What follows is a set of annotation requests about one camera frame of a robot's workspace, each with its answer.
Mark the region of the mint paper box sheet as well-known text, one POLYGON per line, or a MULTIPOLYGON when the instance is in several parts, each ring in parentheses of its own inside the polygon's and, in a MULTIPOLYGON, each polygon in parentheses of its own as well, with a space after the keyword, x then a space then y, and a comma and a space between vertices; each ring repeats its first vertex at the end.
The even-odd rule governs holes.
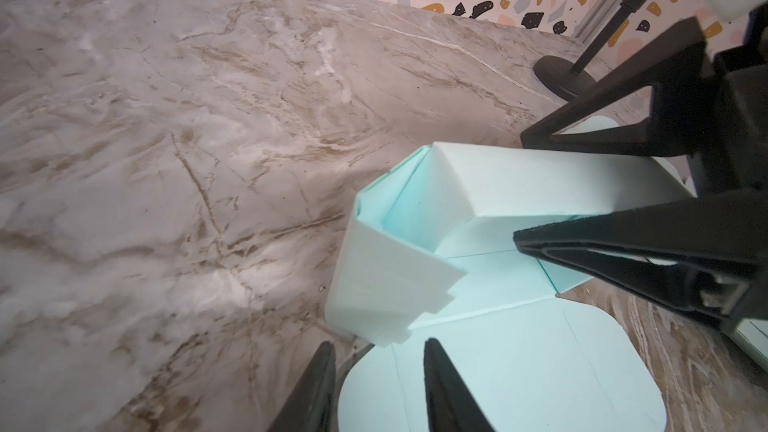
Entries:
POLYGON ((666 161, 436 143, 356 198, 326 320, 372 344, 340 393, 343 431, 424 431, 423 354, 446 350, 498 431, 662 431, 662 393, 621 325, 562 298, 582 273, 516 231, 688 196, 666 161))

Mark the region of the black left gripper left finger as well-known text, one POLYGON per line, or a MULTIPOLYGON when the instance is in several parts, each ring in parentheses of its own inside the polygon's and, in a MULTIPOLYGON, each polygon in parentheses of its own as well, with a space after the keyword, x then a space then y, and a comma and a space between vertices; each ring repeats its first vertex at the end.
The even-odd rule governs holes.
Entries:
POLYGON ((327 432, 331 429, 336 383, 334 345, 320 344, 269 432, 327 432))

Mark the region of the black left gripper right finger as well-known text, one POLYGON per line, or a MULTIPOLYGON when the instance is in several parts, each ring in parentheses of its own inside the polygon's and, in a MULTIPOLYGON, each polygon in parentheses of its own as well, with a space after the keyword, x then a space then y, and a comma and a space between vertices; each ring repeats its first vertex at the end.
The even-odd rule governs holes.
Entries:
POLYGON ((423 365, 426 408, 431 432, 493 431, 490 422, 436 338, 430 338, 425 343, 423 365))

